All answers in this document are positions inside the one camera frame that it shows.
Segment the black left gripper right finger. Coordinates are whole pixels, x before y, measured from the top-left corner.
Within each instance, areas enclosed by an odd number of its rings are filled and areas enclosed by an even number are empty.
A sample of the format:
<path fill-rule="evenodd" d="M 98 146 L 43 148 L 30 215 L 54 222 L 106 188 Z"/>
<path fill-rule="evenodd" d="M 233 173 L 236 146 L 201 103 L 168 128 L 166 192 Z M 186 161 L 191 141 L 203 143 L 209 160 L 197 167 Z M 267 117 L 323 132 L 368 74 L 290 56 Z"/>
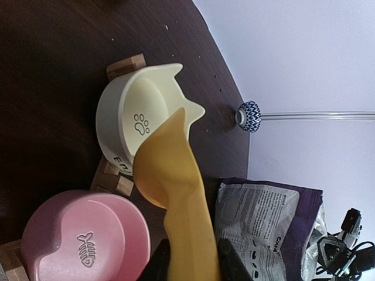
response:
<path fill-rule="evenodd" d="M 222 280 L 251 281 L 252 278 L 228 239 L 218 241 L 218 254 Z"/>

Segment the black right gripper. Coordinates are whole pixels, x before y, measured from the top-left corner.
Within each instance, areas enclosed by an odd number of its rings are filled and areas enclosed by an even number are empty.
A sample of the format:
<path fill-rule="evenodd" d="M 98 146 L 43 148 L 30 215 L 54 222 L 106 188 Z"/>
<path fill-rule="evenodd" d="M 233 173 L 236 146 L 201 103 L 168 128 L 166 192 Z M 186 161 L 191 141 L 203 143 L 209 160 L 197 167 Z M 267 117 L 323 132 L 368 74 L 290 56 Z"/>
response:
<path fill-rule="evenodd" d="M 318 263 L 326 271 L 345 271 L 356 254 L 336 237 L 322 237 L 318 241 Z"/>

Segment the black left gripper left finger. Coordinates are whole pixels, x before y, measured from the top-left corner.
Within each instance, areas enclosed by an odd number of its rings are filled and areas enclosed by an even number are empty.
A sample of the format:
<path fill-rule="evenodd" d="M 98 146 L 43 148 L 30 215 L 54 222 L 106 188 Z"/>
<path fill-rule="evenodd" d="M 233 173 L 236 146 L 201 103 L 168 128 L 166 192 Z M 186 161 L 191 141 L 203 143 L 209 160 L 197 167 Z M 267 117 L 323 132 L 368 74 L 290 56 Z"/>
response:
<path fill-rule="evenodd" d="M 142 271 L 139 281 L 167 281 L 170 258 L 170 242 L 163 239 Z"/>

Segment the purple pet food bag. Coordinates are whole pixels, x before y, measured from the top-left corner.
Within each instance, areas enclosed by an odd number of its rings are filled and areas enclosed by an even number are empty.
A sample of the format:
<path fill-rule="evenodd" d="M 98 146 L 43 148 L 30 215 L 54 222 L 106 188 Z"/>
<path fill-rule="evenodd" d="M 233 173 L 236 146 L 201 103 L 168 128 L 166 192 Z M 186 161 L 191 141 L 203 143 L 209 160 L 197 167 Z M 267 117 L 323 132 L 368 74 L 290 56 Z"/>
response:
<path fill-rule="evenodd" d="M 270 181 L 222 181 L 216 239 L 228 239 L 253 280 L 312 280 L 327 235 L 322 190 Z"/>

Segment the pink cat-ear pet bowl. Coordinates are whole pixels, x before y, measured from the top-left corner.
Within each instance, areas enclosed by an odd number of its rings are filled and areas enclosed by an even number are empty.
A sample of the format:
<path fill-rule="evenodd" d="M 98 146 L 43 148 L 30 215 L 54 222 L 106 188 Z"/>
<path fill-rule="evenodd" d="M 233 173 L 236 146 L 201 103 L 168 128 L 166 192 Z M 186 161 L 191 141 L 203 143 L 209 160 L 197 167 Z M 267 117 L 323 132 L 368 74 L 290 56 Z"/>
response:
<path fill-rule="evenodd" d="M 142 212 L 126 198 L 69 190 L 33 213 L 21 255 L 30 280 L 137 280 L 151 239 Z"/>

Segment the yellow plastic scoop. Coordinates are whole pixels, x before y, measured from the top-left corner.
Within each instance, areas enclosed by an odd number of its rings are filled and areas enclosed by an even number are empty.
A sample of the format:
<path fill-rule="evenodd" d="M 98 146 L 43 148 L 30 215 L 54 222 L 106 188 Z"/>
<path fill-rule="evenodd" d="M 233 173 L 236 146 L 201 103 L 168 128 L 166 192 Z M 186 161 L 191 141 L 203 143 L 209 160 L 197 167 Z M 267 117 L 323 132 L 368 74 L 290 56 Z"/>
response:
<path fill-rule="evenodd" d="M 220 280 L 220 265 L 203 179 L 178 109 L 138 148 L 134 181 L 153 205 L 166 210 L 171 247 L 168 280 Z"/>

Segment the cream cat-ear pet bowl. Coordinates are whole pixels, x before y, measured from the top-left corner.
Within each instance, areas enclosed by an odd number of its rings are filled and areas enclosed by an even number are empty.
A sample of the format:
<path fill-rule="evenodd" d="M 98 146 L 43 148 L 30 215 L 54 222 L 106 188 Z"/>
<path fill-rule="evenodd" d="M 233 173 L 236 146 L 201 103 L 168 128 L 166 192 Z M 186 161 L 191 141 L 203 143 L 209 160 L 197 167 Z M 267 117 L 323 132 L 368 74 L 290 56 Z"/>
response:
<path fill-rule="evenodd" d="M 121 173 L 133 174 L 140 145 L 179 108 L 184 108 L 184 130 L 205 114 L 187 99 L 176 81 L 180 63 L 144 67 L 113 79 L 97 105 L 96 134 L 104 157 Z"/>

